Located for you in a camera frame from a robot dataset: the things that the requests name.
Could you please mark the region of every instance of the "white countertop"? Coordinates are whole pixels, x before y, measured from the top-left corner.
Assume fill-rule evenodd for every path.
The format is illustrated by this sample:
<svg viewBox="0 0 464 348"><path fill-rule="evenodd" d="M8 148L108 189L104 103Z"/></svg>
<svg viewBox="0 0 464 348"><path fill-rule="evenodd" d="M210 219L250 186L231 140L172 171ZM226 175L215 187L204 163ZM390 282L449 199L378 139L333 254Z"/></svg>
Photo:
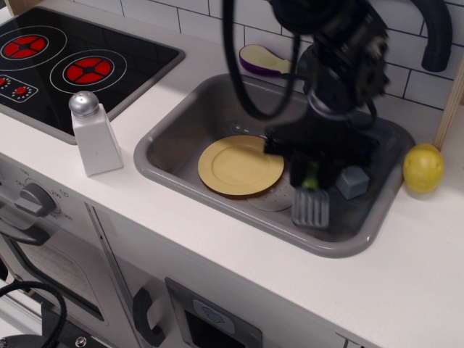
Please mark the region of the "white countertop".
<svg viewBox="0 0 464 348"><path fill-rule="evenodd" d="M2 114L1 153L378 347L464 347L463 110L442 150L437 190L414 196L401 188L364 252L315 256L146 179L133 164L136 144L157 122L203 80L227 72L220 45L71 1L43 4L178 47L186 58L112 121L122 170L88 178L76 146ZM432 142L440 111L391 96L378 109L417 142Z"/></svg>

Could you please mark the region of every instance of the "salt shaker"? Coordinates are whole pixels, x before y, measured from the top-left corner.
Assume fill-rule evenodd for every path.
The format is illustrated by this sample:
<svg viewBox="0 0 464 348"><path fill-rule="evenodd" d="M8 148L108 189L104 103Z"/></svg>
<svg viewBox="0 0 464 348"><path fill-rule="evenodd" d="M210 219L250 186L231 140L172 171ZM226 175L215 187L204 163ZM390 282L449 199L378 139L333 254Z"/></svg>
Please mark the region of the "salt shaker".
<svg viewBox="0 0 464 348"><path fill-rule="evenodd" d="M120 147L103 104L99 103L96 95L88 91L77 92L71 96L69 107L86 175L121 168Z"/></svg>

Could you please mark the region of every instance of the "oven knob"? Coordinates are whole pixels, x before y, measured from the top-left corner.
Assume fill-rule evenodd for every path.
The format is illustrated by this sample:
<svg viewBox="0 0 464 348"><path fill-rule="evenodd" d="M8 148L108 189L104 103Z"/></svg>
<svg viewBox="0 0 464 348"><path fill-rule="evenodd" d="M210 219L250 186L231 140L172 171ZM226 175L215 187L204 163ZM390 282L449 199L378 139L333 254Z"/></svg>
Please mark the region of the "oven knob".
<svg viewBox="0 0 464 348"><path fill-rule="evenodd" d="M16 207L34 216L45 217L56 207L49 194L35 183L29 183L20 192L20 198L14 203Z"/></svg>

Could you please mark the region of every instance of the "wooden panel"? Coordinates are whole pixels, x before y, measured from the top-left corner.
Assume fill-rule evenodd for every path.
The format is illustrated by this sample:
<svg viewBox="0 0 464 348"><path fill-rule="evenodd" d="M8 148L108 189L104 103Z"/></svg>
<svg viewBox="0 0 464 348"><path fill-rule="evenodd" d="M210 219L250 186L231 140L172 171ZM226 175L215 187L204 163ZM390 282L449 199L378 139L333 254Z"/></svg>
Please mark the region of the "wooden panel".
<svg viewBox="0 0 464 348"><path fill-rule="evenodd" d="M42 0L5 0L9 9L9 13L14 16L23 13L41 1Z"/></svg>
<svg viewBox="0 0 464 348"><path fill-rule="evenodd" d="M447 104L443 111L442 121L435 135L434 146L442 148L443 141L451 127L452 119L460 104L464 104L464 57L461 59L459 69L452 84Z"/></svg>

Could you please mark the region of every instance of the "black cable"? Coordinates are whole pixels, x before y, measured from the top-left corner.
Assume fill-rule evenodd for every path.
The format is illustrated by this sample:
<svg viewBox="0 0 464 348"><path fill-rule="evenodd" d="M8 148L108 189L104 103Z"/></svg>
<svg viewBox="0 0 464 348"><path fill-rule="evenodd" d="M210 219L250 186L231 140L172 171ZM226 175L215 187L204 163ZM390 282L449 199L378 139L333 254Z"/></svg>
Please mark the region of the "black cable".
<svg viewBox="0 0 464 348"><path fill-rule="evenodd" d="M8 268L0 259L0 279L5 281L8 277Z"/></svg>
<svg viewBox="0 0 464 348"><path fill-rule="evenodd" d="M235 57L235 49L233 47L233 12L235 0L223 0L223 41L225 49L225 58L231 73L231 79L233 87L237 97L239 98L240 104L245 111L252 117L258 120L269 120L276 116L279 116L282 111L285 110L290 102L291 93L293 92L294 83L297 74L297 60L299 53L299 45L301 37L295 34L293 40L293 53L291 58L290 76L286 84L285 94L283 95L281 103L278 107L271 112L269 115L260 111L253 101L249 98L248 93L244 87L244 82L241 78L239 66Z"/></svg>
<svg viewBox="0 0 464 348"><path fill-rule="evenodd" d="M61 312L59 314L58 323L55 329L50 334L50 337L46 340L43 344L42 348L55 348L58 343L58 336L61 334L63 327L66 324L66 303L63 296L52 286L40 283L38 281L18 281L11 283L10 285L4 286L0 289L0 297L8 294L11 291L19 290L19 289L42 289L48 291L52 295L54 295L59 303L61 308Z"/></svg>
<svg viewBox="0 0 464 348"><path fill-rule="evenodd" d="M370 116L371 116L370 127L372 127L373 124L377 120L377 109L372 99L367 100L365 104L368 106L368 109L370 112Z"/></svg>

